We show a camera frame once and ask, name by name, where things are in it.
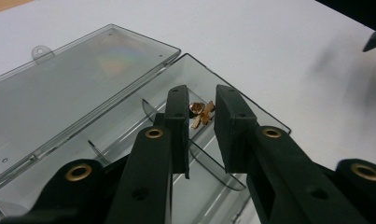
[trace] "transparent plastic box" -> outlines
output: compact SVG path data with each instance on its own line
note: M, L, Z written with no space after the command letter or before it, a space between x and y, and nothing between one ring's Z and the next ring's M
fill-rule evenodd
M128 155L136 134L164 111L169 89L187 85L191 102L208 103L216 85L229 85L179 53L111 24L61 49L38 47L33 62L1 76L0 217L28 212L69 161L106 166ZM261 125L290 133L244 99ZM245 175L225 173L213 122L189 138L190 179L174 175L173 223L234 223L250 200Z

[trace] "open lid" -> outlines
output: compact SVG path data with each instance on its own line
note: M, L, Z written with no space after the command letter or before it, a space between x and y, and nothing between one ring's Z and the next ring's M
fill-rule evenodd
M113 24L0 76L0 181L57 148L180 53Z

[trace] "wooden surface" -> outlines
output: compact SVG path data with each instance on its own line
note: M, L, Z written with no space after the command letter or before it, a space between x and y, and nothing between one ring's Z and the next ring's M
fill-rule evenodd
M0 0L0 11L7 10L11 7L16 7L33 0Z

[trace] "white surface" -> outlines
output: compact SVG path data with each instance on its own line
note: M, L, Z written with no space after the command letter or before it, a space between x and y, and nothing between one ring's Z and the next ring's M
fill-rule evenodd
M0 75L108 23L181 48L288 125L312 160L376 163L372 31L307 0L34 1L0 12Z

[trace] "brass ring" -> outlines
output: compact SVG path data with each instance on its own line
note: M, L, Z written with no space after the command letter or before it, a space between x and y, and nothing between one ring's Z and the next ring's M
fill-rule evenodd
M74 175L74 171L76 171L78 169L83 169L84 170L83 174ZM91 174L91 171L92 171L91 166L89 166L88 164L86 164L86 163L79 164L79 165L72 167L66 173L65 178L69 181L79 181L81 179L88 177Z
M263 134L270 138L279 138L281 133L273 128L267 128L263 130Z
M161 129L149 129L146 131L145 135L148 138L158 138L163 135L163 131Z
M370 172L370 174L365 174L359 169L365 169ZM376 170L371 168L368 165L360 164L360 163L354 163L351 165L351 170L356 174L359 175L362 178L365 178L367 180L376 181Z

